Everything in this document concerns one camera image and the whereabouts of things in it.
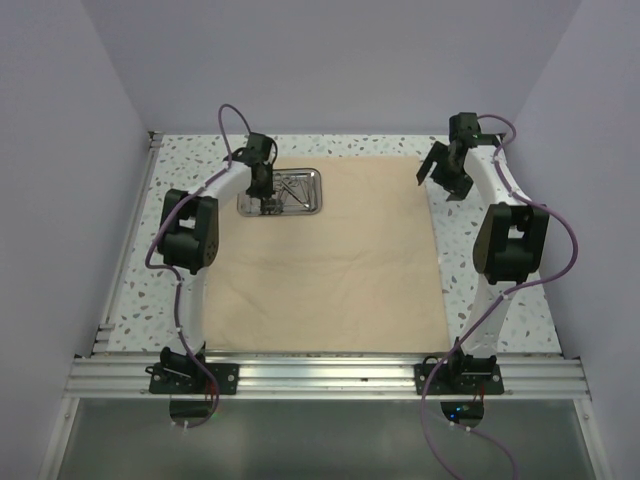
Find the steel instrument tray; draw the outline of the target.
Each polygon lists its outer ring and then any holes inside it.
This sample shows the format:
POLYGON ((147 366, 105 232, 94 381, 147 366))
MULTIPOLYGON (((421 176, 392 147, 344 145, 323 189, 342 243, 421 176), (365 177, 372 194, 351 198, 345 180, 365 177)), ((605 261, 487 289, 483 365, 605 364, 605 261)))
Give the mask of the steel instrument tray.
POLYGON ((322 209, 321 174, 314 168, 276 169, 273 189, 274 193, 268 199, 240 194, 237 212, 244 217, 307 216, 322 209))

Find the beige cloth wrap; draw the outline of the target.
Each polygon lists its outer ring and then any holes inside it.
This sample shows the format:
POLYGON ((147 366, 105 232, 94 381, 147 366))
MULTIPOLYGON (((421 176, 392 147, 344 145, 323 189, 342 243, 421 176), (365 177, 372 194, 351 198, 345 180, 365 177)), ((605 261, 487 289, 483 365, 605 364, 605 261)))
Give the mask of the beige cloth wrap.
POLYGON ((428 194, 415 156, 283 158, 321 176, 313 215, 220 214, 207 276, 209 348, 426 353, 450 338, 428 194))

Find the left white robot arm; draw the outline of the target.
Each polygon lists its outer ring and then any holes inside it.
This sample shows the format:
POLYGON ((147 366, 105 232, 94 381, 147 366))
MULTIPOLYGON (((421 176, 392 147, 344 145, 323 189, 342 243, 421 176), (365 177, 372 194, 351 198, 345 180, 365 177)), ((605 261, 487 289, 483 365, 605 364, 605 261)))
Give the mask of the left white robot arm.
POLYGON ((201 186, 165 194, 159 230, 145 263, 149 269, 166 269, 175 276, 173 321, 182 351, 164 348, 161 365, 185 392, 219 389, 201 351, 205 276, 219 249, 220 210, 242 193, 270 198, 273 164, 272 160, 233 160, 201 186))

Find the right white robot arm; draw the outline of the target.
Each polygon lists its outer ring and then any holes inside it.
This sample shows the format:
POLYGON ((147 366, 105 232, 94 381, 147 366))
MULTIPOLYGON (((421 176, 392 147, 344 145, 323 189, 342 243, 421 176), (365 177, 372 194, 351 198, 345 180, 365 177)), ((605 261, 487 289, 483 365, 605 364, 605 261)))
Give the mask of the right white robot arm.
POLYGON ((416 384, 430 395, 501 394, 500 332, 516 287, 540 266, 549 215, 522 192, 493 135, 474 135, 469 144, 435 143, 416 177, 432 179, 452 200, 477 188, 485 204, 472 249, 478 285, 468 322, 451 352, 417 365, 416 384))

